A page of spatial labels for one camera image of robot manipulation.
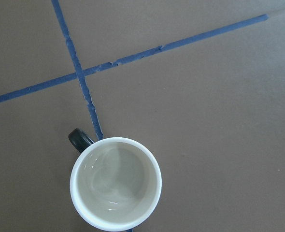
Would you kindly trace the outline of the white smiley face mug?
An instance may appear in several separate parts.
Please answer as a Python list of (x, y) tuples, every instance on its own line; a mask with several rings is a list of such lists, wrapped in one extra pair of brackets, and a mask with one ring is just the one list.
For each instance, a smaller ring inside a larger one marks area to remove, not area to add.
[(162, 190), (159, 164), (150, 150), (123, 137), (95, 142), (81, 129), (68, 138), (80, 154), (70, 177), (71, 200), (80, 217), (108, 232), (143, 223)]

